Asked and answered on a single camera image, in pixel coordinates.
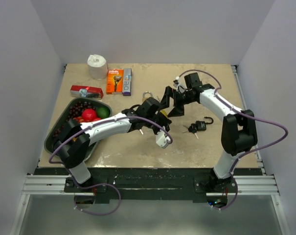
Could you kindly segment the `dark grey fruit tray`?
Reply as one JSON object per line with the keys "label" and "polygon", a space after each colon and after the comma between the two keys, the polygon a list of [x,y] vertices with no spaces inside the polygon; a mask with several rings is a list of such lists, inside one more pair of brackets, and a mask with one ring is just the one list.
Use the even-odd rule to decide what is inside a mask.
{"label": "dark grey fruit tray", "polygon": [[44,148],[49,154],[54,151],[53,144],[63,130],[64,125],[71,119],[82,117],[82,113],[86,109],[93,109],[101,119],[112,116],[111,107],[99,100],[84,97],[74,98],[63,110],[46,137]]}

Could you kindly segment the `white toilet paper roll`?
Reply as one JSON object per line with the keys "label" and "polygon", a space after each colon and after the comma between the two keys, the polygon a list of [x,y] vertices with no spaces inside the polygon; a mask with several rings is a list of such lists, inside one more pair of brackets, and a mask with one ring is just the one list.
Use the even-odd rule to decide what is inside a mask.
{"label": "white toilet paper roll", "polygon": [[92,54],[87,59],[90,76],[93,79],[104,79],[108,74],[108,65],[106,59],[97,54]]}

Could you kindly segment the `yellow padlock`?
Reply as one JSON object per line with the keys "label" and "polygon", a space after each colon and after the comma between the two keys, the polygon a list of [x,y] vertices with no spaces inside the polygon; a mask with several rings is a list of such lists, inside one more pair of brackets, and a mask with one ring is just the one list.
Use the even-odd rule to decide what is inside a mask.
{"label": "yellow padlock", "polygon": [[161,113],[162,113],[165,117],[168,117],[168,116],[167,116],[167,113],[166,113],[165,110],[161,110]]}

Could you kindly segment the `dark red grape bunch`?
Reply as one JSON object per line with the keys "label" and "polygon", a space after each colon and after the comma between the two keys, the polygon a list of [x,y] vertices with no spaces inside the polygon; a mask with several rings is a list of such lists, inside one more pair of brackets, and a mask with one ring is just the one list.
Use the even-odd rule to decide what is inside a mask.
{"label": "dark red grape bunch", "polygon": [[56,139],[59,136],[68,121],[73,120],[73,118],[76,117],[81,117],[82,112],[85,109],[94,109],[96,111],[95,106],[91,103],[90,100],[84,99],[83,101],[77,101],[74,104],[70,104],[69,107],[66,109],[65,114],[62,115],[62,118],[57,121],[57,126],[55,127],[55,130],[53,132],[52,139]]}

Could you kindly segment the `green lime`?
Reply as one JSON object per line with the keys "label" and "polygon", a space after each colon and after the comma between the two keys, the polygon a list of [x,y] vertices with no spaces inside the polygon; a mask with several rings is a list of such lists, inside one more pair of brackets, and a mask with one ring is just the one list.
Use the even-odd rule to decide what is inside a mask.
{"label": "green lime", "polygon": [[111,111],[108,108],[99,107],[96,109],[96,114],[98,118],[104,119],[110,116]]}

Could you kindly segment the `red toothpaste box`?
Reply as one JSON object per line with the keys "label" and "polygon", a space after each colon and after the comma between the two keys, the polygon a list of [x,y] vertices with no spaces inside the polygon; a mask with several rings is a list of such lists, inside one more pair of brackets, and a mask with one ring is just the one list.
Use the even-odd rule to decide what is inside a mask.
{"label": "red toothpaste box", "polygon": [[72,85],[70,93],[73,97],[85,97],[85,98],[95,98],[102,99],[103,91],[101,88],[92,86],[80,86]]}

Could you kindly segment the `brass padlock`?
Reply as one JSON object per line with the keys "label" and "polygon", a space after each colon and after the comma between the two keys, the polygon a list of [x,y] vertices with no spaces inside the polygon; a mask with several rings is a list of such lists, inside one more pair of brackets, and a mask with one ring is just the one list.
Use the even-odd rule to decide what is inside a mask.
{"label": "brass padlock", "polygon": [[151,97],[153,97],[153,93],[150,91],[145,91],[142,94],[142,101],[144,102],[145,100],[147,100],[148,98],[151,98]]}

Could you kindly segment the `red strawberries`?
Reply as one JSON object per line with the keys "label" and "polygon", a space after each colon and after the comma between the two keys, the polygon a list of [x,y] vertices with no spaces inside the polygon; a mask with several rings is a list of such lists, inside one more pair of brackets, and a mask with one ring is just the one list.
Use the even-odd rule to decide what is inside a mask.
{"label": "red strawberries", "polygon": [[77,121],[78,123],[85,122],[85,120],[82,117],[74,117],[73,120]]}

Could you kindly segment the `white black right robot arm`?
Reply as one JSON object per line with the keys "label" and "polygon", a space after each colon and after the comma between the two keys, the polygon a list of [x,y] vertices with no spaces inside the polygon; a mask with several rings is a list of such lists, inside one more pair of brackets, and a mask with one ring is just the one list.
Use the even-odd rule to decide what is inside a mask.
{"label": "white black right robot arm", "polygon": [[249,154],[257,145],[258,137],[254,113],[251,110],[242,110],[232,105],[218,94],[217,88],[211,84],[200,81],[201,70],[193,69],[182,73],[185,84],[179,82],[179,77],[174,80],[174,86],[167,86],[160,102],[161,109],[169,107],[173,100],[173,109],[169,117],[184,115],[187,104],[197,102],[209,109],[221,122],[222,154],[213,168],[215,177],[209,180],[209,187],[214,192],[221,192],[226,186],[226,179],[233,174],[234,168],[240,158]]}

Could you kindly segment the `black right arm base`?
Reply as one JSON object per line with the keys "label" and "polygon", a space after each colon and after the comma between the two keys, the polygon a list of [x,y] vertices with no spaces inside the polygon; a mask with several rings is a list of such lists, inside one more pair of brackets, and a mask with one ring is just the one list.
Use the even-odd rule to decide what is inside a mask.
{"label": "black right arm base", "polygon": [[[217,210],[224,210],[230,205],[232,205],[238,196],[238,184],[233,176],[230,174],[230,177],[225,179],[219,179],[214,170],[212,169],[208,174],[197,175],[193,179],[194,189],[196,193],[221,193],[221,196],[218,196],[217,199],[207,199],[208,204]],[[228,202],[228,193],[230,187],[233,187],[235,190],[234,198]]]}

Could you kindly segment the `black padlock with keys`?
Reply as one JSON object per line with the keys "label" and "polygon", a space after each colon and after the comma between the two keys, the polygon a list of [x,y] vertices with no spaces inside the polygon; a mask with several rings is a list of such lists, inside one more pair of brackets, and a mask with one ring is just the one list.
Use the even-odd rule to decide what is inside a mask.
{"label": "black padlock with keys", "polygon": [[192,133],[197,139],[199,139],[197,133],[201,131],[206,131],[207,125],[211,125],[214,123],[214,119],[212,117],[204,117],[204,119],[207,119],[208,121],[197,120],[195,123],[192,123],[189,126],[183,125],[183,127],[186,128],[186,131],[183,131],[182,133]]}

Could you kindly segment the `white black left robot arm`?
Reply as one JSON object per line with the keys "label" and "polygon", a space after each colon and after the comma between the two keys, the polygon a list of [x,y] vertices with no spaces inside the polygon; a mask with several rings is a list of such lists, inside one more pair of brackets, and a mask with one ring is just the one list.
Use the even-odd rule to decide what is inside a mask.
{"label": "white black left robot arm", "polygon": [[171,120],[160,110],[160,103],[149,97],[142,104],[125,109],[112,117],[92,122],[67,122],[53,143],[52,155],[59,156],[61,163],[76,180],[75,186],[81,192],[87,192],[92,188],[91,173],[85,164],[90,145],[113,135],[146,127],[153,130],[156,144],[166,148],[173,142],[169,135],[170,124]]}

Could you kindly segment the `orange razor box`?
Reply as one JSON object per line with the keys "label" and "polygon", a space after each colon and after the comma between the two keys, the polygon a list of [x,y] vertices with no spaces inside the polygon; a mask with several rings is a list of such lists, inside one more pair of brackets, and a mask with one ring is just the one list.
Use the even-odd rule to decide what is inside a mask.
{"label": "orange razor box", "polygon": [[108,70],[106,94],[122,94],[123,70]]}

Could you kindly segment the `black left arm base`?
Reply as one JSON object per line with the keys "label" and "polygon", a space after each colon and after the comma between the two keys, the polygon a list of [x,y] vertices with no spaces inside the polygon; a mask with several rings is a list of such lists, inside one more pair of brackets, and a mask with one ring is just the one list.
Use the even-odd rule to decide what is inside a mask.
{"label": "black left arm base", "polygon": [[97,204],[108,204],[111,200],[120,202],[119,190],[113,185],[114,177],[117,175],[117,168],[90,168],[90,178],[78,183],[76,177],[68,171],[69,176],[65,182],[65,192],[75,193],[75,199],[79,204],[84,201],[91,201]]}

